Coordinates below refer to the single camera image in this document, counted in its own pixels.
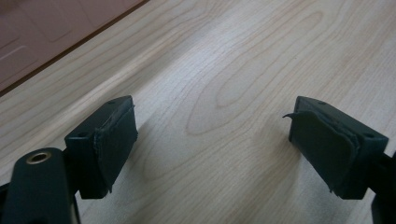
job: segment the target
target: light wood surface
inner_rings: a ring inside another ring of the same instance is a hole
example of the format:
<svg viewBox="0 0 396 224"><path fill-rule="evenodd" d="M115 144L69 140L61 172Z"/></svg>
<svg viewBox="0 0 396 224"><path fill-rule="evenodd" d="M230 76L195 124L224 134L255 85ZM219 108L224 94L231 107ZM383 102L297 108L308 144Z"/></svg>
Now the light wood surface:
<svg viewBox="0 0 396 224"><path fill-rule="evenodd" d="M288 141L298 95L396 148L396 1L163 0L0 99L0 183L13 163L131 94L139 138L83 223L372 223Z"/></svg>

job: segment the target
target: wood grain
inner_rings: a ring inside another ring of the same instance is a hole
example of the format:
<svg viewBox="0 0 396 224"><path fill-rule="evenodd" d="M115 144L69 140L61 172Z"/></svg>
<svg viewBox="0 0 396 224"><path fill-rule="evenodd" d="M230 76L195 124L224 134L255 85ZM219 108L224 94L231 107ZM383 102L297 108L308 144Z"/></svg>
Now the wood grain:
<svg viewBox="0 0 396 224"><path fill-rule="evenodd" d="M396 147L393 0L149 1L0 99L0 182L103 102L134 97L139 139L83 223L372 223L288 142L296 96Z"/></svg>

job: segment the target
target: wooden floor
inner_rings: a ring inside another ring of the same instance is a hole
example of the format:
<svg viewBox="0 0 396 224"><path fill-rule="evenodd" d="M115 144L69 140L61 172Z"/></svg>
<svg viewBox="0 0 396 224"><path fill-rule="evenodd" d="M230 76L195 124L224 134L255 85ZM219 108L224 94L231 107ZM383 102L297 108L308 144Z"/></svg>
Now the wooden floor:
<svg viewBox="0 0 396 224"><path fill-rule="evenodd" d="M372 223L288 141L298 95L396 148L396 1L151 0L0 99L0 184L13 164L131 94L139 138L92 223Z"/></svg>

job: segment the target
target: black object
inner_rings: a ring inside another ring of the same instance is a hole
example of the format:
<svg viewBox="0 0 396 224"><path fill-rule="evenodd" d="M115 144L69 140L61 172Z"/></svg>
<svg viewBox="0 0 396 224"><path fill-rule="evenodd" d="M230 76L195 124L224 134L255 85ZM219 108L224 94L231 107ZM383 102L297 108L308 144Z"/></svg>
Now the black object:
<svg viewBox="0 0 396 224"><path fill-rule="evenodd" d="M102 105L66 136L66 150L42 148L16 162L0 188L1 223L80 223L76 192L105 197L136 138L131 96Z"/></svg>
<svg viewBox="0 0 396 224"><path fill-rule="evenodd" d="M297 97L289 140L342 199L375 193L375 223L396 223L396 161L384 154L388 138L319 100Z"/></svg>

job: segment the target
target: bolt hole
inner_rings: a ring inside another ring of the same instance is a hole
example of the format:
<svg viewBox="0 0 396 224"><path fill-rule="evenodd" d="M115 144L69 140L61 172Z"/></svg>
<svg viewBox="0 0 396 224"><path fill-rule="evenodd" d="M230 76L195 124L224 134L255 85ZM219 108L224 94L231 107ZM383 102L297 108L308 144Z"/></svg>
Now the bolt hole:
<svg viewBox="0 0 396 224"><path fill-rule="evenodd" d="M28 164L38 164L50 158L49 152L39 152L29 157L26 162Z"/></svg>
<svg viewBox="0 0 396 224"><path fill-rule="evenodd" d="M85 136L87 136L88 135L88 133L79 133L78 134L78 137L85 137Z"/></svg>
<svg viewBox="0 0 396 224"><path fill-rule="evenodd" d="M374 138L374 135L372 133L364 133L363 135L369 138Z"/></svg>

